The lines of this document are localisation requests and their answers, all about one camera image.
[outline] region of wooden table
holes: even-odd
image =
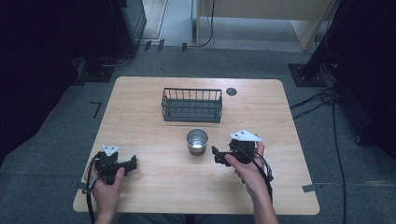
[[[220,123],[164,121],[163,88],[222,89]],[[237,94],[230,96],[228,88]],[[203,128],[206,153],[192,156],[186,134]],[[279,215],[315,215],[319,211],[304,154],[282,83],[278,80],[184,77],[120,77],[92,147],[119,146],[119,161],[137,156],[137,169],[122,184],[119,212],[181,214],[252,214],[246,187],[233,168],[214,162],[211,147],[228,151],[230,133],[246,129],[265,144],[274,181],[274,207]],[[74,209],[86,212],[78,191]]]

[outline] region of metal cup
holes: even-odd
[[[201,156],[205,153],[208,137],[203,129],[192,129],[187,134],[187,145],[189,152],[194,156]]]

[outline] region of black wire basket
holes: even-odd
[[[220,123],[221,90],[164,88],[162,106],[165,121]]]

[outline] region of hand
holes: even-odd
[[[254,150],[257,154],[262,156],[264,154],[264,144],[262,142],[256,142],[256,145],[257,147]],[[262,167],[262,159],[259,155],[255,156],[254,161]],[[224,158],[233,168],[235,168],[235,173],[243,179],[247,186],[247,192],[251,197],[254,196],[255,192],[266,192],[268,190],[262,175],[253,162],[248,164],[241,163],[230,154],[225,155]]]
[[[264,144],[262,142],[256,142],[256,144],[255,151],[263,155]],[[278,224],[276,213],[268,194],[268,188],[256,165],[253,162],[249,164],[241,163],[230,154],[225,155],[224,158],[235,168],[235,173],[244,180],[247,186],[247,192],[253,201],[254,222],[256,224]],[[254,161],[262,168],[262,159],[259,155],[255,157]]]
[[[84,179],[88,179],[88,167],[84,174]],[[93,197],[98,207],[98,216],[95,223],[111,223],[116,214],[120,202],[120,187],[124,177],[125,169],[121,167],[116,174],[116,180],[113,185],[108,185],[106,181],[99,178],[93,185]],[[95,165],[91,170],[91,178],[96,175]]]

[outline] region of black cable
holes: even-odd
[[[332,104],[332,131],[334,133],[334,143],[335,143],[335,150],[337,152],[337,159],[338,159],[338,165],[340,166],[340,172],[341,172],[341,177],[343,180],[343,199],[344,199],[344,213],[343,213],[343,223],[347,223],[347,186],[346,186],[346,178],[344,174],[344,168],[343,164],[341,163],[341,158],[340,158],[340,150],[338,146],[338,138],[337,138],[337,128],[335,125],[335,101]]]
[[[260,159],[262,159],[262,163],[264,164],[266,170],[267,170],[267,175],[268,175],[268,180],[271,182],[274,180],[274,177],[272,176],[272,169],[270,164],[265,160],[264,156],[260,155],[257,151],[254,151],[257,155],[259,155]]]
[[[298,103],[296,105],[293,105],[290,108],[294,108],[294,107],[299,106],[299,105],[304,105],[305,103],[307,103],[307,102],[309,102],[311,100],[314,100],[314,99],[320,98],[322,100],[322,103],[320,105],[317,105],[314,109],[305,111],[305,112],[301,113],[302,115],[300,114],[301,116],[303,116],[303,115],[315,110],[316,108],[318,108],[318,107],[320,107],[322,105],[332,104],[332,131],[333,131],[333,134],[334,134],[335,150],[336,150],[338,165],[340,167],[340,173],[341,173],[341,178],[342,178],[343,200],[344,200],[344,202],[343,202],[343,206],[344,206],[343,223],[346,224],[347,223],[347,185],[346,185],[346,178],[345,178],[343,164],[341,163],[340,150],[339,150],[338,138],[337,138],[337,128],[336,128],[336,123],[335,123],[335,105],[338,102],[338,95],[335,94],[335,93],[334,94],[329,94],[329,93],[326,93],[326,91],[333,91],[333,88],[329,88],[329,89],[324,90],[322,93],[315,94],[314,96],[311,96],[307,100],[302,101],[302,102],[300,102],[300,103]],[[319,97],[320,95],[323,95],[325,97],[331,97],[331,99],[326,101],[326,100],[323,99],[323,96]]]
[[[326,77],[333,85],[336,82],[336,78],[333,76],[334,70],[332,66],[330,66],[327,62],[323,62],[320,64],[320,72],[323,76]]]
[[[262,175],[262,178],[264,179],[265,185],[267,186],[268,193],[269,193],[271,201],[272,201],[273,200],[273,194],[272,194],[273,189],[271,187],[268,175],[264,172],[262,167],[260,167],[260,165],[257,164],[257,162],[254,161],[254,159],[249,157],[249,155],[244,150],[242,150],[240,147],[237,147],[237,146],[233,146],[233,147],[235,147],[239,151],[242,151],[245,154],[245,156],[247,156],[250,159],[250,161],[253,162],[253,164],[257,167],[257,169],[259,170],[259,173]]]
[[[299,119],[300,117],[302,117],[312,111],[315,111],[316,109],[318,109],[319,107],[321,107],[323,105],[330,105],[330,104],[334,103],[336,101],[336,94],[335,93],[327,93],[326,91],[333,91],[333,88],[328,88],[328,89],[322,91],[321,93],[318,93],[318,94],[315,94],[315,95],[309,97],[307,100],[304,100],[296,105],[292,105],[290,107],[290,109],[293,109],[300,105],[304,105],[312,100],[320,99],[322,101],[321,104],[315,106],[312,109],[306,110],[306,111],[294,116],[293,119]]]
[[[204,46],[206,46],[210,40],[212,40],[213,38],[213,18],[215,16],[215,4],[216,4],[216,0],[213,0],[213,4],[212,4],[212,14],[210,16],[210,23],[209,23],[209,27],[210,27],[210,37],[207,39],[206,43],[204,43],[203,45],[200,46],[188,46],[190,48],[202,48]]]
[[[124,66],[125,64],[127,64],[128,62],[130,62],[132,60],[132,58],[134,57],[133,54],[131,54],[131,56],[123,63],[113,63],[113,64],[101,64],[103,67],[120,67],[120,66]]]
[[[92,197],[91,197],[91,192],[93,189],[93,185],[96,183],[96,181],[98,179],[95,179],[94,182],[91,184],[91,171],[92,171],[92,167],[93,167],[93,163],[95,162],[97,156],[94,156],[90,162],[90,168],[88,170],[88,176],[87,176],[87,187],[86,187],[86,192],[87,192],[87,205],[88,205],[88,210],[90,212],[90,219],[91,219],[91,223],[94,224],[95,223],[95,215],[93,212],[93,208],[92,208]]]

